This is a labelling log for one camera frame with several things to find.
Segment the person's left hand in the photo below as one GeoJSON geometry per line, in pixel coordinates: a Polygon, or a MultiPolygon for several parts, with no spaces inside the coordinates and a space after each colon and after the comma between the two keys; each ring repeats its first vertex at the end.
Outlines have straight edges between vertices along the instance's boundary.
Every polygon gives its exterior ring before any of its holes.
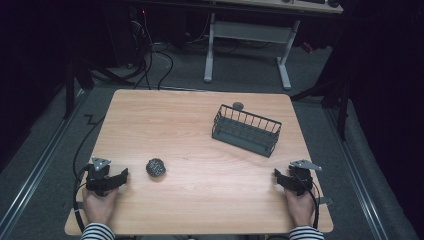
{"type": "Polygon", "coordinates": [[[105,197],[98,196],[95,192],[83,189],[83,205],[87,220],[90,223],[109,225],[112,218],[115,200],[119,190],[113,189],[105,197]]]}

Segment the black metal stand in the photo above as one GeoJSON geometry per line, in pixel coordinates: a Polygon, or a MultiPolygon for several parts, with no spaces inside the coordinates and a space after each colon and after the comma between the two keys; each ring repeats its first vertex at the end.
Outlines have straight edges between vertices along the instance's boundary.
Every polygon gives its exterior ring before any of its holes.
{"type": "Polygon", "coordinates": [[[91,70],[96,70],[115,82],[128,85],[128,82],[125,81],[122,77],[119,77],[118,75],[112,73],[105,67],[95,64],[94,62],[91,62],[80,56],[72,55],[69,58],[68,64],[66,65],[66,105],[64,115],[65,119],[69,119],[75,109],[76,95],[74,80],[77,80],[83,90],[91,91],[93,89],[94,81],[91,77],[91,70]]]}
{"type": "Polygon", "coordinates": [[[318,83],[314,87],[291,96],[292,101],[299,101],[308,96],[322,96],[321,105],[323,108],[338,109],[336,119],[336,130],[339,137],[345,141],[345,126],[348,117],[347,108],[349,100],[350,81],[348,79],[335,79],[325,83],[318,83]]]}

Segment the steel wool ball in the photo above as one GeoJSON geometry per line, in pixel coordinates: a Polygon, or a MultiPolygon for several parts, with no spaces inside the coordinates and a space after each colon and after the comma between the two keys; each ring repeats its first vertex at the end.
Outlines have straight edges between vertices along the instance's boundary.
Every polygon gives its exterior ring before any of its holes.
{"type": "Polygon", "coordinates": [[[146,164],[146,172],[151,177],[160,177],[166,173],[164,162],[159,158],[153,158],[146,164]]]}

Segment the person's right hand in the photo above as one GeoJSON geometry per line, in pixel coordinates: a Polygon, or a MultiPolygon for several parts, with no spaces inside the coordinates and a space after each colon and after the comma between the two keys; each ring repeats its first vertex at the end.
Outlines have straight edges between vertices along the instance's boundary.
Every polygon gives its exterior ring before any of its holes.
{"type": "Polygon", "coordinates": [[[289,215],[295,227],[313,226],[315,205],[309,193],[297,195],[291,190],[284,190],[289,215]]]}

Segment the black computer tower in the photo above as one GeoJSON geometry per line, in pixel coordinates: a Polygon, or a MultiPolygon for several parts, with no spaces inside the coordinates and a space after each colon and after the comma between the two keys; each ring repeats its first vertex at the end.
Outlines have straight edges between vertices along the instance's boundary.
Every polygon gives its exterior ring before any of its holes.
{"type": "Polygon", "coordinates": [[[104,7],[118,66],[140,65],[146,52],[144,29],[137,11],[113,3],[104,7]]]}

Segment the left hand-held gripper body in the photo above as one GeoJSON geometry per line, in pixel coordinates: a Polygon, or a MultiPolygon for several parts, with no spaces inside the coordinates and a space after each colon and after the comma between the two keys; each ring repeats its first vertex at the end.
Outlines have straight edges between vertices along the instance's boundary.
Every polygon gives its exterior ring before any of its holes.
{"type": "Polygon", "coordinates": [[[100,197],[105,197],[109,194],[105,180],[109,175],[110,163],[111,161],[108,159],[93,156],[92,163],[88,165],[86,187],[100,197]]]}

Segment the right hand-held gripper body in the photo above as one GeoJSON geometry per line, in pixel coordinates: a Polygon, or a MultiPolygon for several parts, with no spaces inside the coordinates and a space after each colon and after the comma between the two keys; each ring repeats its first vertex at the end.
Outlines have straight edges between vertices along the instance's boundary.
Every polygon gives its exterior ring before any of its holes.
{"type": "Polygon", "coordinates": [[[313,186],[311,170],[322,171],[322,167],[309,160],[292,161],[289,165],[289,173],[294,180],[294,191],[298,196],[310,191],[313,186]]]}

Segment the white-framed wooden desk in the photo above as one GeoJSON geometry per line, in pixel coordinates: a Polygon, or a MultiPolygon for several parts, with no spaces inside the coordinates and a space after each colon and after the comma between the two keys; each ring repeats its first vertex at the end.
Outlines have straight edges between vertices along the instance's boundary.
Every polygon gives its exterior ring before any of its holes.
{"type": "MultiPolygon", "coordinates": [[[[291,13],[342,14],[344,9],[339,0],[211,0],[212,7],[233,5],[249,6],[259,9],[288,10],[291,13]]],[[[264,25],[259,23],[242,23],[238,20],[216,20],[215,14],[210,14],[208,52],[206,56],[204,81],[213,79],[214,40],[216,38],[246,40],[282,44],[282,54],[276,58],[282,86],[291,89],[286,61],[297,35],[301,20],[295,18],[289,26],[264,25]]]]}

